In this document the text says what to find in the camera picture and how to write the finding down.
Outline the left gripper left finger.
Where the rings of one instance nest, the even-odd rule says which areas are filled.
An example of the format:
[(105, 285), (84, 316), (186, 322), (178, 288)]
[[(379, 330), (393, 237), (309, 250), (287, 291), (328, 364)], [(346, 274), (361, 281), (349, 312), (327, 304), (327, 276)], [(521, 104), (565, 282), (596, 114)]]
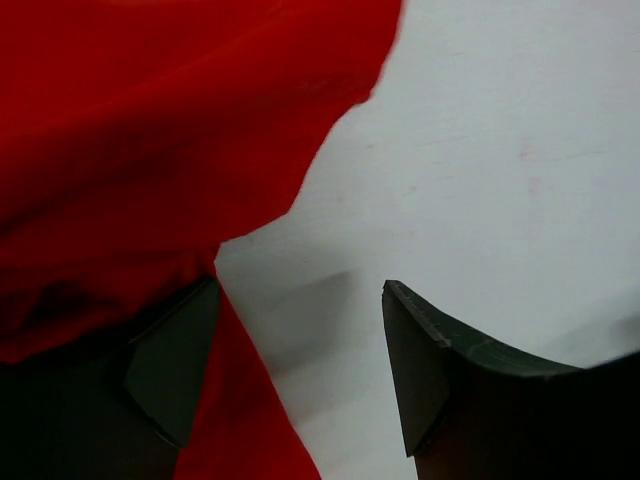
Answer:
[(205, 276), (102, 331), (115, 353), (109, 381), (123, 409), (104, 428), (110, 444), (152, 435), (173, 448), (188, 445), (219, 309), (219, 284)]

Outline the red t-shirt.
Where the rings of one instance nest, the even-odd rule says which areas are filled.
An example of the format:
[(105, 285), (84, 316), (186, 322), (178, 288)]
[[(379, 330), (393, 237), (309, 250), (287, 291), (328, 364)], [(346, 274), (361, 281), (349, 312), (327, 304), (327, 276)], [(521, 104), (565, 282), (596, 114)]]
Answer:
[[(217, 277), (370, 97), (398, 1), (1, 5), (1, 475), (315, 479)], [(112, 445), (102, 331), (211, 276), (189, 443)]]

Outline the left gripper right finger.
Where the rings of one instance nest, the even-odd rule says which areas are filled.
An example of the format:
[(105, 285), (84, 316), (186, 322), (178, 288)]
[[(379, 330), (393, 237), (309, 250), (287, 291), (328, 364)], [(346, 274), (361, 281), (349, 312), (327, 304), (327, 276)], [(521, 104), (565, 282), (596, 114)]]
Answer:
[(590, 371), (501, 342), (397, 280), (382, 309), (408, 456), (599, 457)]

